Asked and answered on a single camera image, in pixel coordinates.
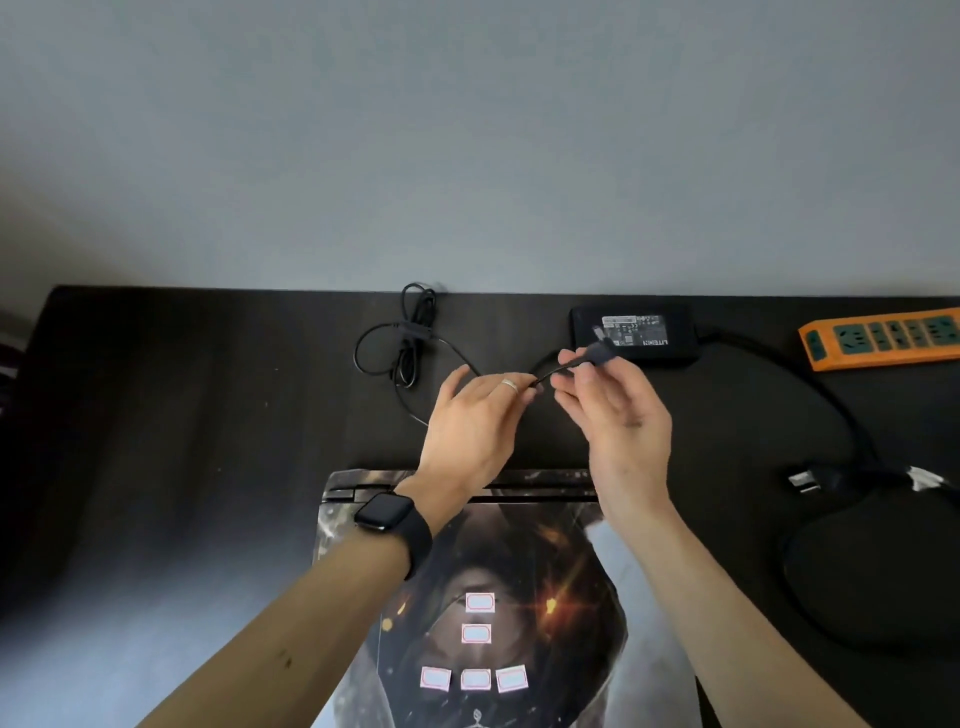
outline power adapter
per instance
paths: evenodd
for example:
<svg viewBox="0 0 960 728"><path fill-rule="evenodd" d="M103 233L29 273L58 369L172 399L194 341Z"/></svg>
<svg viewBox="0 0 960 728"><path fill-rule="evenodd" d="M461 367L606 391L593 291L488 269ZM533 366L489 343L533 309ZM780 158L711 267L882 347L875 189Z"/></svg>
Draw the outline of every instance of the power adapter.
<svg viewBox="0 0 960 728"><path fill-rule="evenodd" d="M684 366L700 357L693 316L680 303L605 303L570 310L575 348L596 342L596 328L617 355L643 366Z"/></svg>

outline finger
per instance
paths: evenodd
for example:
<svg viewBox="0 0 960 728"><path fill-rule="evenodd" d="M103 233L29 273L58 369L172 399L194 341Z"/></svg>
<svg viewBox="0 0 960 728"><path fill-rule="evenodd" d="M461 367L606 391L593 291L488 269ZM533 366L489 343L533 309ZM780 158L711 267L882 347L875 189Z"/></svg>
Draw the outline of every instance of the finger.
<svg viewBox="0 0 960 728"><path fill-rule="evenodd" d="M453 396L457 394L457 387L468 370L469 366L461 364L447 375L444 383L440 385L440 392L437 393L437 403L433 405L434 410L453 399Z"/></svg>
<svg viewBox="0 0 960 728"><path fill-rule="evenodd" d="M480 399L480 390L489 385L492 381L500 381L502 378L502 376L498 377L497 375L477 376L467 382L467 385L460 390L460 394L458 394L457 397L462 400Z"/></svg>
<svg viewBox="0 0 960 728"><path fill-rule="evenodd" d="M523 417L523 413L527 411L527 407L530 406L530 402L532 402L536 396L537 390L530 389L528 387L527 389L522 390L520 392L520 396L517 397L513 404L510 405L510 409L507 410L507 417L504 419L503 424L511 437L516 437L516 426L519 425L520 418Z"/></svg>
<svg viewBox="0 0 960 728"><path fill-rule="evenodd" d="M597 374L596 368L589 362L584 362L573 370L573 381L577 387L577 399L592 422L611 422L616 418L607 389L603 380Z"/></svg>
<svg viewBox="0 0 960 728"><path fill-rule="evenodd" d="M560 349L560 353L557 354L557 362L561 365L566 364L570 359L583 356L586 351L587 347L580 347L576 352L572 352L570 349Z"/></svg>
<svg viewBox="0 0 960 728"><path fill-rule="evenodd" d="M584 433L584 436L589 440L590 420L587 417L587 414L584 412L584 408L580 406L580 401L577 400L576 397L559 390L553 393L553 399L556 400L557 404L561 406L564 409L564 412L570 416L570 419L573 420L574 424L580 427L581 431Z"/></svg>
<svg viewBox="0 0 960 728"><path fill-rule="evenodd" d="M504 379L509 379L513 382L516 389L506 384ZM499 376L499 380L491 388L487 399L490 400L495 412L500 415L505 415L513 403L520 399L520 396L525 394L526 390L535 381L537 381L537 378L533 375L521 374L520 372L508 372L505 375Z"/></svg>
<svg viewBox="0 0 960 728"><path fill-rule="evenodd" d="M603 370L620 383L640 417L663 409L653 384L636 364L618 356L604 364Z"/></svg>
<svg viewBox="0 0 960 728"><path fill-rule="evenodd" d="M566 376L562 374L550 375L550 386L561 392L566 392L569 395L577 396L577 387L573 383L572 376Z"/></svg>

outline orange power strip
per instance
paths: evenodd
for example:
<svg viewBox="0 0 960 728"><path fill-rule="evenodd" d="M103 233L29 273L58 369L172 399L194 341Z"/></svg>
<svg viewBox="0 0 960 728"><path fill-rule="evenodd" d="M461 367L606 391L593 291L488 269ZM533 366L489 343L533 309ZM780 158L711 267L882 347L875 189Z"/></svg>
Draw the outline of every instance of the orange power strip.
<svg viewBox="0 0 960 728"><path fill-rule="evenodd" d="M817 372L960 359L960 308L824 319L800 336Z"/></svg>

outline black smartwatch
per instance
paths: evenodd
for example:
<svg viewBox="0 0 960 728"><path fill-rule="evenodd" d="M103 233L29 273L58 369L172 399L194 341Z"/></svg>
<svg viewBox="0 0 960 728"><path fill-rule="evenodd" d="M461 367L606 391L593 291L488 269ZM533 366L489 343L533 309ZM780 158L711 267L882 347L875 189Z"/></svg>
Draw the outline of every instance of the black smartwatch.
<svg viewBox="0 0 960 728"><path fill-rule="evenodd" d="M406 579L417 573L433 545L433 534L414 501L396 493L378 493L353 515L353 522L376 533L394 533L406 542L410 551L410 570Z"/></svg>

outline white tape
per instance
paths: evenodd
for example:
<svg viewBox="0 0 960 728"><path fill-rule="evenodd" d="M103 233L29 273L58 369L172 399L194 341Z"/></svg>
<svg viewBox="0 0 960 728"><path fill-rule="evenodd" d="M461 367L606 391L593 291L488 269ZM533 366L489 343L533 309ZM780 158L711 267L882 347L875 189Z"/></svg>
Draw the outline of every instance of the white tape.
<svg viewBox="0 0 960 728"><path fill-rule="evenodd" d="M513 692L529 688L527 683L527 668L524 665L504 667L496 672L496 691Z"/></svg>
<svg viewBox="0 0 960 728"><path fill-rule="evenodd" d="M460 690L488 691L492 688L488 669L465 669L460 673Z"/></svg>
<svg viewBox="0 0 960 728"><path fill-rule="evenodd" d="M463 644L490 644L493 634L488 624L464 624L460 628L460 641Z"/></svg>
<svg viewBox="0 0 960 728"><path fill-rule="evenodd" d="M421 668L420 687L434 691L450 692L450 670L443 667Z"/></svg>
<svg viewBox="0 0 960 728"><path fill-rule="evenodd" d="M471 592L467 594L467 614L491 615L496 612L496 599L493 592Z"/></svg>

